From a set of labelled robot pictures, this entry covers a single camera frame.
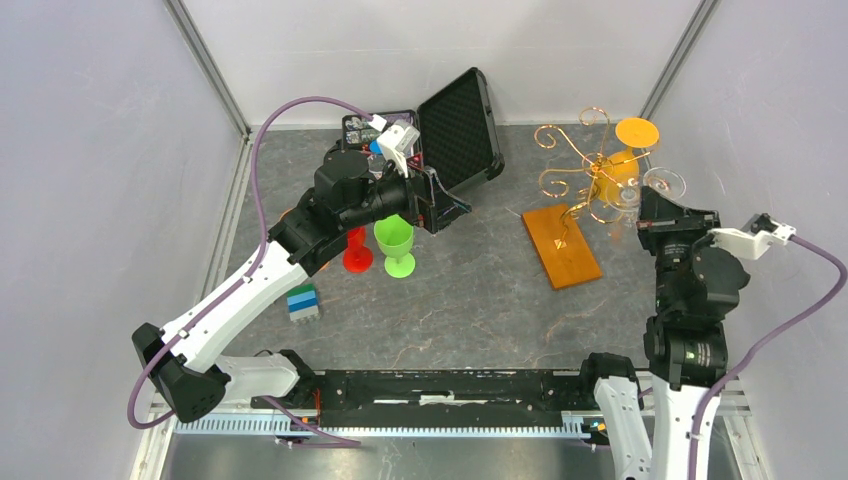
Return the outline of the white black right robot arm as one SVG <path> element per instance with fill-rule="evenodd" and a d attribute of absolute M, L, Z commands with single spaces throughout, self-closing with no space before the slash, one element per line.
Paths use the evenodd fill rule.
<path fill-rule="evenodd" d="M 723 329 L 750 280 L 740 260 L 716 245 L 719 215 L 682 206 L 649 186 L 639 194 L 637 236 L 655 259 L 655 313 L 643 335 L 654 398 L 654 429 L 641 413 L 627 357 L 592 353 L 577 392 L 600 408 L 618 479 L 703 479 L 696 456 L 709 449 L 711 423 L 728 370 Z"/>

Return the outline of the red wine glass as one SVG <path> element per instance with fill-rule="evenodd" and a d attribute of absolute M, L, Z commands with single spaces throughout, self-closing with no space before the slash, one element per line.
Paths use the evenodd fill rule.
<path fill-rule="evenodd" d="M 344 268 L 354 274 L 366 272 L 373 264 L 373 253 L 365 245 L 366 228 L 357 227 L 347 233 L 347 247 L 343 255 Z"/>

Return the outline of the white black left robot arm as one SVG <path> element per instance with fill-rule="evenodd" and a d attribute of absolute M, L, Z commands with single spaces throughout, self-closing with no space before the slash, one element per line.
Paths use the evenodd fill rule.
<path fill-rule="evenodd" d="M 430 166 L 406 172 L 390 162 L 380 177 L 368 156 L 325 156 L 314 185 L 270 229 L 255 253 L 199 304 L 163 327 L 141 325 L 132 342 L 150 380 L 180 421 L 190 423 L 220 403 L 260 396 L 306 405 L 313 379 L 288 357 L 227 357 L 227 345 L 278 298 L 299 287 L 348 246 L 349 231 L 399 216 L 435 233 L 470 205 L 444 188 Z"/>

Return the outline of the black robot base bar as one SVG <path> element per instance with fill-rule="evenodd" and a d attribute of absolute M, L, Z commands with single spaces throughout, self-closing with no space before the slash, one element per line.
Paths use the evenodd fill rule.
<path fill-rule="evenodd" d="M 278 398 L 314 410 L 322 427 L 555 427 L 599 406 L 577 371 L 326 370 Z"/>

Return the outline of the green wine glass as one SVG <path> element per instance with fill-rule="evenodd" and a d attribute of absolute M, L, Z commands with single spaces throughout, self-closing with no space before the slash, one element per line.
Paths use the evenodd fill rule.
<path fill-rule="evenodd" d="M 386 273 L 396 279 L 410 276 L 416 267 L 411 254 L 414 227 L 399 215 L 392 215 L 374 224 L 374 236 L 378 248 L 385 255 Z"/>

